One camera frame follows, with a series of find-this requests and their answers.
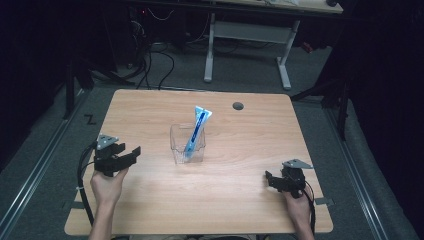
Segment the clear plastic container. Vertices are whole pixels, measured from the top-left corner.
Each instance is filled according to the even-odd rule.
[[[174,124],[171,126],[171,149],[174,154],[176,164],[194,163],[203,161],[203,153],[205,151],[205,131],[202,130],[196,144],[195,150],[191,154],[184,151],[188,140],[191,138],[194,131],[194,124],[183,123]]]

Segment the dark background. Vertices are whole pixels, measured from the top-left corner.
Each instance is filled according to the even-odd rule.
[[[334,48],[316,85],[332,79],[350,81],[349,96],[369,147],[406,216],[424,237],[419,199],[424,165],[420,141],[424,134],[423,3],[340,3],[344,15],[375,21],[345,26],[304,21],[295,45],[308,42],[314,48]],[[1,169],[37,118],[52,105],[74,53],[109,70],[134,60],[133,42],[125,38],[125,31],[119,32],[125,30],[121,27],[126,26],[122,23],[126,20],[125,8],[115,10],[119,14],[113,14],[107,6],[23,0],[0,3]],[[201,30],[191,20],[205,16],[178,11],[171,25],[144,20],[152,37],[183,48],[185,31],[195,35]],[[126,44],[115,44],[119,34],[120,39],[127,39]],[[320,94],[330,93],[326,90]]]

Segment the hand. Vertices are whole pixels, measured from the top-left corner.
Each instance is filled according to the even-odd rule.
[[[311,196],[311,190],[309,188],[305,188],[305,192],[309,197]],[[310,227],[311,210],[309,208],[309,200],[303,192],[299,191],[299,193],[302,193],[299,198],[293,198],[290,192],[283,191],[287,203],[287,211],[294,224],[299,240],[314,239]]]
[[[122,182],[127,173],[128,168],[119,171],[115,177],[108,177],[102,172],[94,170],[90,184],[98,207],[101,205],[114,207],[116,205],[121,196]]]

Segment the toothpaste tube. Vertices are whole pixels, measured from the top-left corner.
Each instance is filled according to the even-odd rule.
[[[205,123],[208,121],[209,117],[212,115],[211,111],[208,111],[199,106],[196,106],[194,110],[196,113],[196,126],[194,127],[193,134],[191,135],[184,149],[186,158],[192,157],[193,152],[196,150],[196,144],[199,140],[199,137],[202,134],[203,127],[205,126]]]

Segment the gray carpet floor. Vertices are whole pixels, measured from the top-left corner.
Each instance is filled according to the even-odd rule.
[[[162,85],[164,91],[187,88],[294,95],[314,85],[331,52],[331,48],[319,49],[310,54],[299,48],[292,49],[287,61],[292,89],[285,91],[275,63],[275,57],[281,52],[282,46],[263,46],[258,43],[244,43],[237,47],[228,44],[217,45],[211,83],[203,81],[206,54],[203,46],[191,45],[185,51],[162,44],[154,46],[153,50],[166,53],[174,60],[174,69]],[[149,86],[155,88],[171,67],[172,61],[167,56],[152,53]],[[125,75],[130,71],[121,69],[119,74]],[[138,83],[140,79],[141,76],[138,76],[131,81]],[[6,215],[25,181],[39,163],[55,131],[63,124],[67,124],[67,127],[49,156],[47,170],[40,173],[41,181],[35,184],[35,191],[31,192],[32,196],[26,205],[24,204],[22,212],[17,214],[17,220],[11,223],[5,239],[85,239],[68,236],[64,232],[70,206],[77,193],[76,169],[81,152],[99,134],[114,91],[122,88],[134,86],[96,80],[92,91],[77,97],[80,107],[71,121],[62,119],[65,114],[65,94],[62,90],[56,96],[55,104],[34,124],[31,134],[0,175],[1,216]],[[141,88],[147,88],[146,82]],[[334,230],[317,234],[316,238],[376,239],[352,184],[340,140],[334,134],[334,126],[328,117],[337,109],[322,109],[319,100],[320,97],[308,97],[293,103],[323,193],[334,202],[329,206]],[[92,122],[95,124],[88,124],[87,115],[93,116]],[[387,234],[381,239],[418,239],[367,147],[351,104],[346,137],[345,144]],[[288,234],[275,234],[271,239],[295,238]]]

